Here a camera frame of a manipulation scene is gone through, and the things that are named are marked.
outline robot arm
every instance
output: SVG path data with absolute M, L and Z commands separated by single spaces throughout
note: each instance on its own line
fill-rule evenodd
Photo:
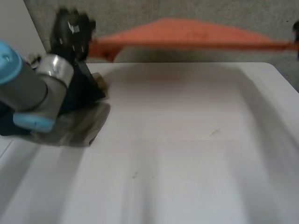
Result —
M 61 9 L 52 30 L 51 52 L 36 71 L 0 42 L 0 101 L 15 110 L 17 126 L 51 131 L 71 82 L 75 59 L 86 59 L 94 29 L 95 22 L 87 15 Z

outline orange towel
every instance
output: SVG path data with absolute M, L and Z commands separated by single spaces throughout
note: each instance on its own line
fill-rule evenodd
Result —
M 126 46 L 156 49 L 299 50 L 299 44 L 207 22 L 163 19 L 91 41 L 89 56 L 114 61 Z

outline white surface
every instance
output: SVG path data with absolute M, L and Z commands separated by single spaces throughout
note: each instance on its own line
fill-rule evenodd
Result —
M 90 64 L 111 112 L 86 149 L 15 140 L 1 224 L 297 224 L 299 95 L 266 63 Z
M 45 53 L 23 0 L 0 1 L 0 30 L 0 41 L 9 44 L 20 55 Z

